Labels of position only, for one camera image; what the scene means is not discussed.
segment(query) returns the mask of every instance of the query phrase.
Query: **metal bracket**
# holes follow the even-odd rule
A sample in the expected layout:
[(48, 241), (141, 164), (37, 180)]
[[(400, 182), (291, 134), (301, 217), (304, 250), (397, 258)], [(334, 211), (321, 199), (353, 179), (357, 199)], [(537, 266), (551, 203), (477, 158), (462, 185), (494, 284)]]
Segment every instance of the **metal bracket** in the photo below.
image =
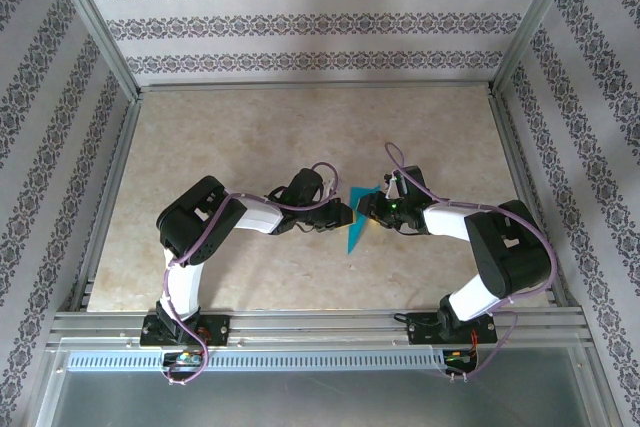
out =
[[(195, 332), (206, 338), (207, 345), (221, 347), (229, 338), (228, 315), (201, 315), (195, 325)], [(191, 336), (176, 338), (154, 312), (147, 315), (142, 323), (140, 347), (174, 347), (199, 345)]]
[(464, 330), (447, 338), (442, 336), (442, 327), (435, 312), (395, 314), (393, 318), (407, 326), (409, 345), (469, 344), (472, 330), (476, 331), (479, 344), (495, 344), (498, 341), (493, 318), (489, 315), (468, 322)]

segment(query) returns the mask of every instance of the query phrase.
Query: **blue cloth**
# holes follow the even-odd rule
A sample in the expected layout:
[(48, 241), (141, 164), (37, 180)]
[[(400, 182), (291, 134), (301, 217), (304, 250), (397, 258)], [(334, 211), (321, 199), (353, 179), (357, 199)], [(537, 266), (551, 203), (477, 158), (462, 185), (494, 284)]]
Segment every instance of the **blue cloth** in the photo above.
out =
[(351, 198), (349, 199), (349, 207), (356, 213), (356, 221), (349, 226), (349, 239), (347, 242), (347, 254), (350, 254), (353, 248), (356, 246), (356, 242), (360, 238), (364, 224), (367, 218), (360, 214), (356, 208), (358, 207), (358, 201), (367, 194), (374, 194), (380, 190), (380, 186), (377, 185), (373, 189), (365, 189), (364, 187), (351, 187)]

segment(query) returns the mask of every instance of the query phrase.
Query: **patterned wallpaper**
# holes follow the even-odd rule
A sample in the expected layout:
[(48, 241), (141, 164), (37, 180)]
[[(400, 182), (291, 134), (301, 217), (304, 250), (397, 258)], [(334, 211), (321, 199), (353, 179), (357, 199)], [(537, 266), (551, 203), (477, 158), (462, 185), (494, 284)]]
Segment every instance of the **patterned wallpaper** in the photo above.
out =
[(128, 102), (71, 0), (0, 0), (0, 426), (20, 425)]
[(624, 425), (640, 425), (639, 3), (554, 0), (504, 96)]
[(490, 80), (531, 0), (95, 0), (140, 85)]

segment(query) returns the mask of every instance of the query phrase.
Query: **wire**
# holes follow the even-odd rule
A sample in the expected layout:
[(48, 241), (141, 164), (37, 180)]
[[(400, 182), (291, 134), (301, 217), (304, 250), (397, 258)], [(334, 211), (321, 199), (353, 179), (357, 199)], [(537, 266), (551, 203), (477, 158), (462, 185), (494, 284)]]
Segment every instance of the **wire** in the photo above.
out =
[(395, 227), (396, 232), (398, 232), (400, 235), (405, 235), (407, 237), (414, 237), (416, 235), (423, 235), (420, 232), (402, 232), (398, 227)]
[(275, 202), (280, 197), (280, 196), (276, 197), (276, 194), (281, 193), (284, 189), (286, 189), (284, 185), (281, 185), (280, 187), (276, 187), (271, 192), (269, 192), (269, 195), (267, 195), (267, 199)]
[(204, 327), (198, 327), (196, 329), (196, 334), (198, 334), (201, 337), (204, 337), (205, 342), (209, 342), (211, 340), (211, 333)]
[(474, 357), (477, 355), (477, 348), (478, 348), (478, 334), (476, 334), (476, 329), (473, 329), (471, 331), (471, 350), (469, 351), (469, 353), (471, 354), (471, 357)]
[(297, 222), (296, 222), (296, 227), (298, 227), (298, 228), (299, 228), (302, 232), (304, 232), (305, 234), (308, 234), (309, 232), (313, 232), (313, 227), (311, 227), (309, 230), (304, 230), (304, 229), (302, 228), (302, 226), (301, 226), (300, 224), (298, 224)]
[[(400, 155), (400, 161), (396, 160), (396, 158), (393, 156), (393, 154), (389, 150), (389, 147), (393, 147), (394, 149), (396, 149), (396, 151)], [(496, 206), (493, 206), (493, 205), (487, 205), (487, 204), (474, 204), (474, 203), (470, 203), (470, 202), (458, 202), (458, 201), (452, 201), (450, 199), (445, 199), (443, 197), (438, 197), (436, 194), (431, 192), (424, 185), (420, 184), (416, 179), (414, 179), (411, 175), (409, 175), (407, 173), (407, 171), (404, 168), (404, 154), (402, 153), (402, 151), (398, 148), (398, 146), (396, 144), (394, 144), (393, 142), (387, 142), (387, 143), (384, 144), (384, 148), (387, 151), (387, 155), (389, 155), (389, 158), (391, 159), (391, 162), (393, 162), (394, 165), (396, 166), (397, 170), (400, 173), (402, 173), (402, 175), (409, 182), (411, 182), (413, 185), (415, 185), (416, 188), (418, 188), (420, 191), (422, 191), (425, 194), (427, 194), (429, 197), (431, 197), (436, 202), (439, 202), (439, 203), (445, 204), (445, 205), (449, 205), (449, 206), (452, 206), (452, 207), (463, 207), (463, 208), (466, 208), (466, 209), (490, 210), (490, 211), (493, 211), (493, 212), (498, 212), (498, 213), (504, 215), (505, 217), (508, 217), (511, 220), (514, 220), (517, 223), (519, 223), (520, 225), (522, 225), (525, 229), (527, 229), (529, 232), (531, 232), (540, 241), (540, 243), (544, 246), (545, 250), (547, 251), (547, 255), (549, 256), (549, 261), (551, 262), (551, 272), (549, 273), (549, 278), (547, 279), (547, 281), (544, 282), (542, 285), (536, 287), (535, 289), (529, 290), (527, 292), (522, 292), (520, 294), (510, 295), (510, 296), (500, 300), (500, 302), (498, 302), (495, 305), (493, 305), (487, 311), (487, 313), (494, 312), (497, 309), (499, 309), (500, 307), (502, 307), (503, 305), (505, 305), (506, 303), (513, 303), (517, 299), (524, 299), (524, 298), (527, 298), (527, 297), (531, 297), (533, 295), (537, 295), (537, 294), (543, 293), (544, 291), (546, 291), (551, 286), (551, 284), (553, 284), (554, 280), (556, 279), (556, 275), (558, 273), (558, 262), (557, 262), (557, 259), (556, 259), (556, 255), (555, 255), (555, 252), (553, 251), (553, 247), (551, 246), (551, 243), (545, 238), (544, 235), (542, 235), (542, 233), (536, 227), (531, 225), (531, 223), (527, 222), (525, 219), (523, 219), (519, 215), (516, 215), (516, 214), (514, 214), (512, 212), (509, 212), (508, 210), (502, 209), (500, 207), (496, 207)]]
[(411, 324), (415, 324), (415, 325), (422, 325), (423, 327), (436, 327), (438, 325), (440, 325), (439, 321), (435, 321), (435, 322), (422, 322), (418, 319), (415, 318), (411, 318), (409, 319), (409, 317), (407, 317), (406, 314), (393, 314), (393, 320), (397, 320), (398, 322), (402, 322), (403, 324), (406, 324), (407, 326), (410, 326)]
[[(393, 154), (391, 153), (390, 147), (393, 147), (397, 151), (397, 153), (400, 156), (400, 160), (397, 160), (393, 156)], [(482, 364), (478, 365), (473, 370), (473, 372), (468, 374), (465, 377), (465, 379), (475, 377), (496, 356), (496, 354), (502, 348), (502, 346), (505, 344), (505, 342), (507, 342), (507, 340), (509, 339), (509, 336), (511, 335), (511, 333), (513, 332), (513, 330), (516, 327), (516, 324), (518, 323), (518, 315), (515, 312), (512, 312), (512, 311), (496, 312), (496, 310), (499, 309), (500, 307), (502, 307), (503, 305), (505, 305), (506, 303), (513, 303), (517, 299), (524, 299), (524, 298), (527, 298), (527, 297), (531, 297), (533, 295), (540, 294), (540, 293), (546, 291), (551, 286), (551, 284), (553, 284), (553, 282), (555, 281), (556, 276), (558, 274), (558, 261), (556, 259), (556, 254), (555, 254), (555, 252), (553, 250), (553, 246), (545, 238), (545, 236), (542, 235), (542, 233), (536, 227), (534, 227), (530, 222), (527, 222), (525, 219), (523, 219), (519, 215), (516, 215), (516, 214), (514, 214), (512, 212), (509, 212), (508, 210), (505, 210), (505, 209), (502, 209), (500, 207), (496, 207), (496, 206), (493, 206), (493, 205), (473, 204), (473, 203), (469, 203), (469, 202), (457, 202), (457, 201), (452, 201), (450, 199), (445, 199), (444, 197), (437, 196), (436, 194), (431, 192), (424, 185), (420, 184), (416, 179), (414, 179), (411, 175), (409, 175), (407, 173), (406, 169), (404, 168), (404, 154), (402, 153), (402, 151), (400, 150), (400, 148), (396, 144), (394, 144), (393, 142), (386, 142), (384, 144), (384, 150), (387, 152), (387, 155), (391, 159), (391, 162), (393, 162), (393, 164), (396, 166), (397, 171), (400, 172), (404, 176), (405, 179), (407, 179), (409, 182), (411, 182), (413, 185), (415, 185), (417, 189), (419, 189), (420, 191), (422, 191), (425, 194), (427, 194), (429, 197), (431, 197), (436, 202), (441, 203), (441, 204), (445, 204), (445, 205), (448, 205), (448, 206), (452, 206), (452, 207), (463, 207), (463, 208), (467, 208), (467, 209), (489, 210), (489, 211), (493, 211), (493, 212), (498, 212), (498, 213), (504, 215), (505, 217), (508, 217), (509, 219), (514, 220), (515, 222), (519, 223), (525, 229), (527, 229), (529, 232), (531, 232), (540, 241), (540, 243), (544, 246), (545, 250), (547, 251), (547, 255), (549, 256), (549, 261), (551, 263), (551, 272), (549, 272), (549, 278), (546, 280), (546, 282), (544, 282), (540, 286), (536, 287), (535, 289), (531, 289), (531, 290), (529, 290), (527, 292), (522, 292), (520, 294), (514, 294), (514, 295), (507, 296), (506, 298), (504, 298), (504, 299), (500, 300), (499, 302), (497, 302), (495, 305), (491, 306), (486, 311), (486, 313), (490, 314), (490, 315), (501, 315), (501, 314), (504, 314), (504, 313), (510, 313), (510, 314), (513, 315), (514, 320), (513, 320), (513, 324), (511, 325), (511, 327), (509, 328), (507, 333), (498, 341), (498, 343), (493, 348), (493, 350), (491, 351), (491, 353), (489, 354), (487, 359)]]
[(189, 249), (187, 249), (187, 252), (185, 252), (185, 254), (180, 257), (179, 259), (173, 259), (169, 262), (169, 264), (167, 265), (167, 270), (165, 271), (164, 274), (164, 281), (162, 284), (162, 292), (163, 292), (163, 297), (166, 299), (167, 301), (167, 306), (169, 307), (169, 316), (176, 322), (176, 324), (178, 324), (180, 326), (180, 328), (182, 328), (187, 334), (189, 334), (191, 337), (193, 337), (196, 342), (198, 342), (198, 344), (202, 347), (202, 361), (200, 363), (200, 366), (196, 369), (195, 372), (193, 372), (189, 377), (183, 379), (183, 380), (175, 380), (172, 376), (172, 369), (169, 368), (169, 370), (167, 370), (167, 373), (163, 375), (169, 380), (170, 383), (178, 383), (181, 385), (185, 385), (188, 382), (191, 382), (193, 380), (195, 380), (200, 374), (202, 374), (202, 372), (204, 372), (204, 369), (206, 369), (207, 365), (209, 364), (209, 349), (207, 348), (207, 343), (206, 341), (204, 341), (197, 333), (195, 333), (193, 330), (191, 330), (180, 318), (180, 316), (178, 315), (178, 313), (176, 312), (175, 306), (173, 305), (173, 302), (171, 302), (171, 294), (169, 293), (169, 272), (171, 271), (172, 268), (174, 268), (176, 265), (182, 265), (185, 262), (189, 261), (189, 259), (191, 258), (191, 256), (198, 251), (198, 249), (200, 248), (200, 246), (205, 242), (205, 240), (207, 239), (207, 237), (209, 236), (209, 234), (211, 233), (211, 231), (213, 230), (213, 228), (215, 227), (216, 223), (218, 222), (218, 220), (220, 219), (220, 216), (222, 215), (222, 212), (224, 211), (225, 207), (229, 204), (229, 202), (231, 202), (232, 199), (238, 199), (238, 198), (244, 198), (244, 199), (251, 199), (251, 200), (256, 200), (258, 202), (263, 202), (265, 204), (268, 205), (273, 205), (275, 207), (278, 207), (279, 209), (285, 209), (285, 210), (290, 210), (293, 212), (307, 212), (310, 210), (314, 210), (317, 209), (319, 207), (322, 207), (323, 205), (327, 204), (337, 193), (338, 191), (338, 184), (340, 181), (340, 178), (338, 176), (338, 171), (336, 170), (336, 168), (331, 165), (328, 162), (317, 162), (316, 164), (313, 165), (313, 167), (311, 167), (311, 170), (316, 170), (318, 167), (320, 166), (325, 166), (328, 167), (329, 169), (331, 169), (331, 171), (333, 172), (333, 177), (334, 177), (334, 181), (333, 181), (333, 185), (331, 186), (331, 190), (329, 191), (329, 194), (327, 195), (327, 197), (325, 199), (322, 199), (320, 202), (313, 204), (313, 205), (309, 205), (306, 207), (291, 207), (289, 205), (283, 205), (283, 204), (279, 204), (277, 202), (273, 202), (269, 199), (265, 199), (264, 197), (259, 197), (257, 195), (253, 195), (253, 194), (239, 194), (239, 193), (233, 193), (233, 194), (227, 194), (227, 196), (222, 200), (222, 202), (220, 203), (220, 207), (218, 207), (218, 210), (216, 210), (216, 213), (213, 215), (211, 222), (209, 222), (209, 225), (207, 225), (207, 227), (204, 229), (204, 231), (202, 232), (202, 234), (200, 235), (200, 237), (198, 238), (198, 240), (196, 240), (193, 245), (191, 247), (189, 247)]

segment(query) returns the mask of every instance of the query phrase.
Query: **beige tabletop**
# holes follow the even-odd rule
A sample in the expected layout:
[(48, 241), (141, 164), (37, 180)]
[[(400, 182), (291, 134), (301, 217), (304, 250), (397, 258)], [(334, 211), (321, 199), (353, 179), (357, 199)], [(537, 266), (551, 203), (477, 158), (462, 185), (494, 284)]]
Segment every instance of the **beige tabletop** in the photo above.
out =
[[(442, 196), (494, 204), (515, 198), (482, 86), (146, 94), (89, 310), (155, 306), (164, 271), (156, 218), (203, 176), (265, 195), (324, 160), (340, 172), (348, 204), (351, 186), (374, 187), (392, 170), (387, 140)], [(368, 222), (347, 255), (347, 234), (233, 231), (205, 265), (201, 305), (432, 307), (476, 273), (464, 241), (403, 237)], [(546, 304), (541, 295), (520, 305)]]

